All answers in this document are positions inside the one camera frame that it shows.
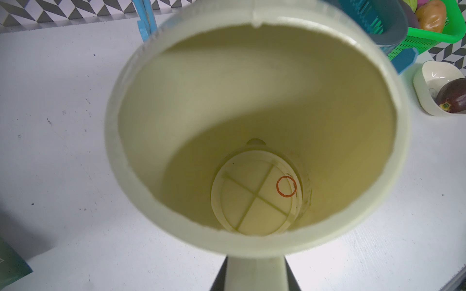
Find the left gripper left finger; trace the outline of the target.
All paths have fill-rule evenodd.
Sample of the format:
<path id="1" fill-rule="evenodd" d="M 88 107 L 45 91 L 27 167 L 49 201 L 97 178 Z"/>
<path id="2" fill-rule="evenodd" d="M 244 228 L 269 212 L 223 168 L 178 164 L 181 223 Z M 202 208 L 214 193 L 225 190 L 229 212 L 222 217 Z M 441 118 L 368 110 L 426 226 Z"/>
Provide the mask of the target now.
<path id="1" fill-rule="evenodd" d="M 211 286 L 210 291 L 224 291 L 227 265 L 228 265 L 228 257 L 225 257 L 225 260 Z"/>

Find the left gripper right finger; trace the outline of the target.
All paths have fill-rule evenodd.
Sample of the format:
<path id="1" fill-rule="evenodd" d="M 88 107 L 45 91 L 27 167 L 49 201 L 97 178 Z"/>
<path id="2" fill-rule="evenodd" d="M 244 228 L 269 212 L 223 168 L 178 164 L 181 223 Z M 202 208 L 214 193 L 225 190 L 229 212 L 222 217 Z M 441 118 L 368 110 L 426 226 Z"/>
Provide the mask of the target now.
<path id="1" fill-rule="evenodd" d="M 285 267 L 286 267 L 286 277 L 287 277 L 287 282 L 288 282 L 288 291 L 301 291 L 301 288 L 286 258 L 285 258 Z"/>

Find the beige watering can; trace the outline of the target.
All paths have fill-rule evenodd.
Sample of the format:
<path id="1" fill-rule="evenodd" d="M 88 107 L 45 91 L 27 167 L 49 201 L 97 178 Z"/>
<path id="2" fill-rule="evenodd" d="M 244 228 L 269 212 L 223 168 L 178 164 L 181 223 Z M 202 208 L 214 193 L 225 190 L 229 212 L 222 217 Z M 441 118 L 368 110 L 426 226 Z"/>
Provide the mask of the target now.
<path id="1" fill-rule="evenodd" d="M 287 254 L 390 192 L 410 113 L 385 54 L 326 2 L 197 1 L 123 67 L 104 135 L 146 218 L 228 257 L 224 291 L 287 291 Z"/>

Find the dark teal watering can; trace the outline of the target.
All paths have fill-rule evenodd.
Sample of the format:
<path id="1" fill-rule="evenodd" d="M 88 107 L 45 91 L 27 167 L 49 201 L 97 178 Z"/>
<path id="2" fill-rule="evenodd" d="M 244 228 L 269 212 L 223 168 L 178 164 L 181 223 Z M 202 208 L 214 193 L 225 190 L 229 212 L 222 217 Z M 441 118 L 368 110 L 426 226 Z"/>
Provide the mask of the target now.
<path id="1" fill-rule="evenodd" d="M 408 33 L 407 17 L 398 1 L 338 0 L 331 3 L 358 23 L 378 46 L 396 46 Z"/>

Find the blue white slatted shelf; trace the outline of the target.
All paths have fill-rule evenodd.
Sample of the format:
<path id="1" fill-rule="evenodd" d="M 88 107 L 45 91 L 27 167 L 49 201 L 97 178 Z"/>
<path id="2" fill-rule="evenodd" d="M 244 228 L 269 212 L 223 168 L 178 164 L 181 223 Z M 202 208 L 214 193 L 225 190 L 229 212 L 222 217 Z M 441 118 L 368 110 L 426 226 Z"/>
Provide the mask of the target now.
<path id="1" fill-rule="evenodd" d="M 135 0 L 132 1 L 140 19 L 137 21 L 138 30 L 143 42 L 147 41 L 153 32 L 157 31 L 154 12 L 150 1 Z M 398 56 L 391 60 L 398 74 L 401 74 L 410 66 L 412 66 L 418 57 L 419 53 L 415 48 L 404 49 Z"/>

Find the green chips bag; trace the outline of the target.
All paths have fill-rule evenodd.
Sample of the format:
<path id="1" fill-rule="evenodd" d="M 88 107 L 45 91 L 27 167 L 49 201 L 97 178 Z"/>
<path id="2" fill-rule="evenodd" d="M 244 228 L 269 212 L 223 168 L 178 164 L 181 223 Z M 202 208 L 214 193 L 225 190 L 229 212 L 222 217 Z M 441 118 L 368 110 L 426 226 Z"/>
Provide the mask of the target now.
<path id="1" fill-rule="evenodd" d="M 1 290 L 33 272 L 27 262 L 1 238 Z"/>

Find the dark purple fruit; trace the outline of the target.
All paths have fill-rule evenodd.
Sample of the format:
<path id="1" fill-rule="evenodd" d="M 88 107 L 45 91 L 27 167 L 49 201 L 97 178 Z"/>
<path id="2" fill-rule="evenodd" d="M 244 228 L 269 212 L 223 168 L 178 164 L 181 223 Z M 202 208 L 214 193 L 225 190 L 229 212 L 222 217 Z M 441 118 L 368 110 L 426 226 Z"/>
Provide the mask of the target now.
<path id="1" fill-rule="evenodd" d="M 441 88 L 436 104 L 445 112 L 459 113 L 466 109 L 466 79 L 452 80 Z"/>

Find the cream oval dish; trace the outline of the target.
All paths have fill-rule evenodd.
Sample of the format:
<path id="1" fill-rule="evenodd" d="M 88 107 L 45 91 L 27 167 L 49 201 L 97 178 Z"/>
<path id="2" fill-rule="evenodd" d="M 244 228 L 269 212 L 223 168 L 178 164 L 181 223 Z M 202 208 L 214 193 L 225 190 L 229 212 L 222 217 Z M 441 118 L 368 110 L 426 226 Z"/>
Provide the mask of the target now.
<path id="1" fill-rule="evenodd" d="M 436 61 L 424 63 L 413 78 L 417 99 L 423 110 L 432 116 L 465 115 L 465 110 L 448 113 L 436 104 L 436 97 L 441 88 L 451 81 L 461 79 L 464 79 L 464 75 L 452 64 Z"/>

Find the green plastic basket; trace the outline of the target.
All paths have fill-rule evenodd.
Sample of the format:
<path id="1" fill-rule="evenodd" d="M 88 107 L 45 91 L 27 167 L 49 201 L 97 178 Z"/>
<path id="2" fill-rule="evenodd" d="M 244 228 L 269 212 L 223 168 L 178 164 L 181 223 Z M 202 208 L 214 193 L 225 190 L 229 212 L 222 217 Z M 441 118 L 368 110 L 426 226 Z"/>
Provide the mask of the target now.
<path id="1" fill-rule="evenodd" d="M 442 2 L 446 7 L 446 21 L 443 31 L 436 33 L 410 27 L 406 38 L 388 54 L 389 60 L 392 61 L 405 49 L 416 49 L 421 54 L 441 42 L 454 44 L 462 40 L 466 34 L 466 24 L 458 2 L 455 0 Z"/>

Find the brown toy potato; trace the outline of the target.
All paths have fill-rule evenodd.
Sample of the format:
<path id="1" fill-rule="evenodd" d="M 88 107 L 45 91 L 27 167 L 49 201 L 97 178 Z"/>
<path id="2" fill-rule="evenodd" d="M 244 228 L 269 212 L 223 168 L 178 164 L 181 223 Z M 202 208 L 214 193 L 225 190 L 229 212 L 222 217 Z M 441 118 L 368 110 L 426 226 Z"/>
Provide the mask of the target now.
<path id="1" fill-rule="evenodd" d="M 442 1 L 432 0 L 426 2 L 415 12 L 420 29 L 442 33 L 447 18 L 446 6 Z"/>

